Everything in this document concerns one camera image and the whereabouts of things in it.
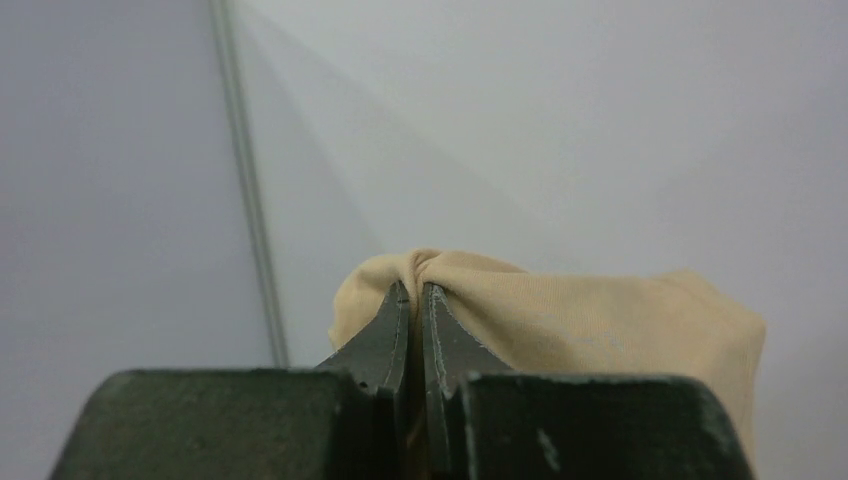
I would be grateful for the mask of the beige t shirt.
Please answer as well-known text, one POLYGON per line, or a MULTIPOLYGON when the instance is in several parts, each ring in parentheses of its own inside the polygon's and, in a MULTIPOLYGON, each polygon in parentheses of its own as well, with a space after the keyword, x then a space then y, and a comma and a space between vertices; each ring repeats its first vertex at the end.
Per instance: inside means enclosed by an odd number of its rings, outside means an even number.
POLYGON ((554 275, 463 251, 380 255, 354 269, 335 295, 335 348, 374 318, 396 282, 406 287, 413 312, 426 284, 442 287, 462 326, 520 371, 696 378, 722 402, 747 457, 755 455, 754 383, 765 322, 693 271, 554 275))

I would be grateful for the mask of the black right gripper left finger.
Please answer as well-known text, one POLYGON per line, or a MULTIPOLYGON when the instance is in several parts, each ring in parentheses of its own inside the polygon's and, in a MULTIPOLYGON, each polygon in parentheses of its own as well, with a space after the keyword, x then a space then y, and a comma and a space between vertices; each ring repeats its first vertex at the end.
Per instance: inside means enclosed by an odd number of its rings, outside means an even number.
POLYGON ((314 368, 125 370, 90 395, 55 479, 400 479, 408 294, 314 368))

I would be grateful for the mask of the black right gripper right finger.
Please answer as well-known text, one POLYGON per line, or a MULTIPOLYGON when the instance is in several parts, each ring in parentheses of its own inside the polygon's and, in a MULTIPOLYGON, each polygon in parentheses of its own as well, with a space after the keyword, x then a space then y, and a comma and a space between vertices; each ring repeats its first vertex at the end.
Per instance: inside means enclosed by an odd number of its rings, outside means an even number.
POLYGON ((753 477, 725 410, 697 380, 514 371, 434 284, 421 324, 434 479, 753 477))

